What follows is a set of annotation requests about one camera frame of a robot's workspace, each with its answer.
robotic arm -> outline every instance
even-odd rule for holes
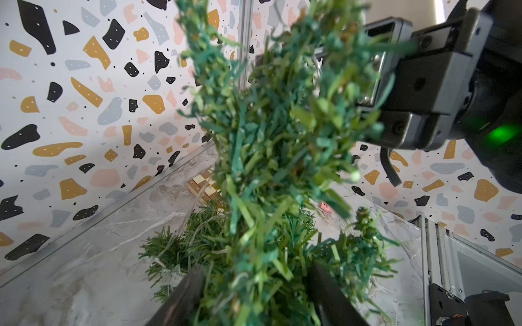
[[[522,193],[522,2],[490,0],[466,10],[460,0],[448,21],[412,32],[411,23],[388,18],[366,26],[391,43],[411,40],[412,55],[374,57],[381,80],[360,101],[373,109],[388,79],[394,87],[381,107],[381,161],[390,182],[400,179],[392,149],[431,151],[446,139],[464,138],[504,188]]]

black cable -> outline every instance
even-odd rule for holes
[[[397,187],[402,183],[402,181],[390,162],[390,154],[392,151],[393,148],[381,147],[381,164],[383,165],[384,172],[386,172],[390,183],[394,187]]]

pink object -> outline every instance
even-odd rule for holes
[[[150,58],[149,55],[145,51],[142,51],[140,49],[136,49],[136,55],[138,56],[139,64],[144,63],[145,61],[147,61]]]
[[[385,182],[379,185],[379,191],[381,196],[388,200],[393,200],[399,194],[399,190],[395,188],[391,183]]]
[[[495,212],[486,213],[483,217],[490,222],[498,222],[502,219],[502,217],[498,216]]]
[[[466,226],[463,224],[455,224],[455,229],[453,230],[456,234],[463,235],[465,237],[469,237],[468,231],[466,231]]]
[[[446,221],[454,221],[455,220],[455,216],[451,213],[446,213],[446,212],[442,212],[441,213],[441,217],[443,220],[446,220]]]
[[[169,93],[167,94],[167,97],[166,97],[167,101],[170,103],[170,105],[172,105],[172,108],[176,108],[176,105],[177,105],[177,101],[176,101],[176,98],[174,97],[174,93],[172,91],[169,91]]]
[[[290,7],[290,9],[288,9],[288,23],[287,23],[288,26],[292,26],[296,20],[297,20],[297,17],[293,13],[293,7]]]
[[[73,136],[87,136],[87,129],[78,126],[75,123],[72,123],[69,119],[66,117],[59,117],[58,118],[60,122],[62,123],[62,126],[64,129]]]
[[[89,183],[95,187],[113,187],[120,183],[120,176],[115,168],[101,169],[93,173]]]
[[[256,24],[257,29],[261,29],[261,13],[253,14],[254,24]]]
[[[421,164],[421,157],[422,157],[422,151],[416,150],[413,155],[411,156],[411,160],[413,161],[414,165]]]
[[[69,105],[67,106],[67,109],[69,111],[77,110],[78,109],[78,103],[76,103],[75,101],[70,102]]]
[[[319,205],[319,208],[327,213],[335,213],[335,211],[325,202],[322,202],[321,205]]]
[[[105,131],[103,132],[103,135],[105,137],[114,137],[114,136],[116,136],[116,126],[107,127],[107,129],[105,129]]]
[[[114,92],[114,87],[112,86],[112,80],[107,78],[107,81],[103,81],[100,76],[98,76],[98,83],[100,84],[100,88],[105,93]]]
[[[125,20],[127,23],[133,22],[138,18],[138,16],[134,15],[132,13],[132,10],[134,9],[134,4],[130,4],[128,6],[123,7],[123,17],[125,17]]]
[[[475,153],[473,153],[473,150],[471,148],[468,148],[464,152],[462,152],[462,157],[466,160],[470,160],[475,157]]]
[[[34,228],[41,228],[41,227],[43,227],[43,223],[40,223],[40,222],[23,222],[23,223],[18,223],[18,225],[16,226],[16,228],[18,230],[31,230]]]
[[[517,267],[522,268],[522,257],[513,258],[513,264],[515,264]]]
[[[22,80],[22,76],[17,71],[9,68],[0,68],[0,80],[4,80],[6,78]]]
[[[183,33],[180,24],[177,23],[177,18],[178,16],[174,17],[174,21],[172,22],[172,29],[174,29],[174,43],[176,43],[176,45],[180,45],[185,34]]]
[[[187,154],[194,152],[195,150],[199,149],[199,147],[200,146],[191,146],[191,147],[187,148]]]
[[[517,196],[504,196],[500,198],[500,203],[497,206],[498,209],[508,209],[517,200]]]
[[[221,7],[221,12],[226,13],[227,12],[227,1],[226,0],[218,0],[218,4]]]
[[[435,173],[430,171],[424,171],[422,172],[422,176],[429,180],[435,176]]]
[[[158,141],[158,144],[162,145],[163,147],[167,146],[169,143],[170,138],[169,137],[163,137],[160,141]]]
[[[174,142],[178,145],[182,145],[185,142],[185,139],[187,138],[182,136],[176,136],[174,137]]]

metal bracket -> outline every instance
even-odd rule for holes
[[[239,19],[239,43],[243,45],[238,49],[238,60],[241,63],[248,64],[248,48],[250,47],[250,31],[252,30],[252,17],[254,14],[254,0],[243,0],[240,3],[239,11],[241,13]],[[245,90],[248,85],[248,69],[245,67],[238,80],[238,88],[240,91]]]

screw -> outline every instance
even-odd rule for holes
[[[391,127],[391,133],[394,135],[400,136],[404,133],[405,127],[406,127],[406,124],[404,123],[404,121],[397,121]]]
[[[379,70],[379,66],[381,65],[381,56],[379,54],[376,54],[372,57],[372,62],[373,62],[373,68],[375,70]]]

